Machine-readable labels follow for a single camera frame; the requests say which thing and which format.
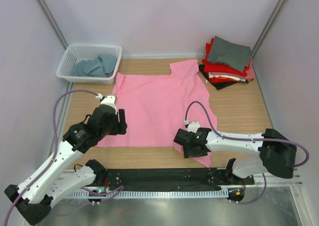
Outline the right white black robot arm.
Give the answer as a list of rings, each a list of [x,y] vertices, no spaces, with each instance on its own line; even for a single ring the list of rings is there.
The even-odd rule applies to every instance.
[[[228,161],[224,177],[230,184],[255,174],[270,173],[283,179],[291,179],[294,174],[297,148],[273,129],[250,135],[202,127],[196,132],[179,129],[173,141],[182,146],[185,158],[203,157],[217,151],[248,155],[245,159]]]

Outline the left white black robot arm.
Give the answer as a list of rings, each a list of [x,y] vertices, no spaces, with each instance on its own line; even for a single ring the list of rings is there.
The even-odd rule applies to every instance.
[[[28,179],[9,185],[4,193],[22,217],[34,226],[69,193],[88,185],[100,186],[107,178],[106,168],[96,160],[58,181],[59,176],[90,148],[107,135],[124,135],[127,131],[125,111],[100,105],[84,121],[72,125],[50,156]]]

